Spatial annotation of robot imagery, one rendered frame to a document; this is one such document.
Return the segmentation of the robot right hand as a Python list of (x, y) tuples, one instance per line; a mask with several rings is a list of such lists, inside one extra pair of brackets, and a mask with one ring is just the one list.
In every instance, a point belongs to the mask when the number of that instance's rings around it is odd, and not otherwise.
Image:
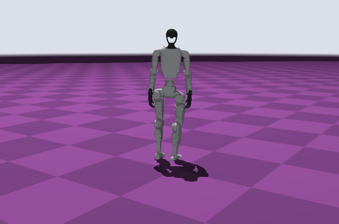
[(188, 102), (187, 105), (185, 106), (186, 109), (189, 108), (189, 107), (191, 106), (191, 101), (192, 101), (191, 95), (192, 95), (192, 91), (189, 90), (189, 93), (187, 93), (187, 95), (188, 95), (188, 99), (185, 101), (185, 103)]

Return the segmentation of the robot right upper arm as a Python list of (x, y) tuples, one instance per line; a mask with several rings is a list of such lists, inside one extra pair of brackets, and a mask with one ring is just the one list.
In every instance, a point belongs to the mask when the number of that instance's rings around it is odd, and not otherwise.
[(181, 50), (182, 52), (182, 57), (184, 58), (183, 63), (184, 63), (184, 71), (183, 74), (184, 76), (190, 76), (190, 55), (189, 52), (186, 50)]

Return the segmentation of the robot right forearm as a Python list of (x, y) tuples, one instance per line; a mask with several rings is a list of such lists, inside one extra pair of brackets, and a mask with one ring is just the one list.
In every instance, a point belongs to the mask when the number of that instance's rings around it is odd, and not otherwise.
[(192, 77), (191, 77), (191, 71), (190, 71), (190, 77), (186, 77), (185, 78), (185, 84), (186, 84), (186, 92), (187, 93), (189, 93), (189, 90), (191, 90), (192, 92), (193, 92), (193, 90), (192, 90)]

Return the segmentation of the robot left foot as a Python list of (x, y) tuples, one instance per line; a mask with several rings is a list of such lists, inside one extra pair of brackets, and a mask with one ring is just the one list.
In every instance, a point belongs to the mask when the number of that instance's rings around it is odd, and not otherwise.
[(161, 152), (161, 153), (159, 154), (159, 152), (158, 152), (158, 153), (155, 154), (155, 158), (154, 158), (154, 159), (161, 159), (161, 158), (164, 157), (164, 156), (165, 156), (164, 153)]

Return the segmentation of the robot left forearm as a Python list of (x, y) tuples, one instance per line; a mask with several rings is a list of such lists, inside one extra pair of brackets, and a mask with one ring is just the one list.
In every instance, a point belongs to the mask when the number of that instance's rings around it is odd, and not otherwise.
[(155, 87), (155, 79), (156, 79), (156, 77), (155, 77), (155, 76), (152, 76), (151, 73), (152, 73), (152, 69), (150, 69), (150, 75), (149, 75), (149, 88), (148, 88), (148, 91), (149, 91), (149, 89), (151, 88), (151, 89), (152, 89), (152, 93), (153, 93), (153, 92), (154, 92), (154, 87)]

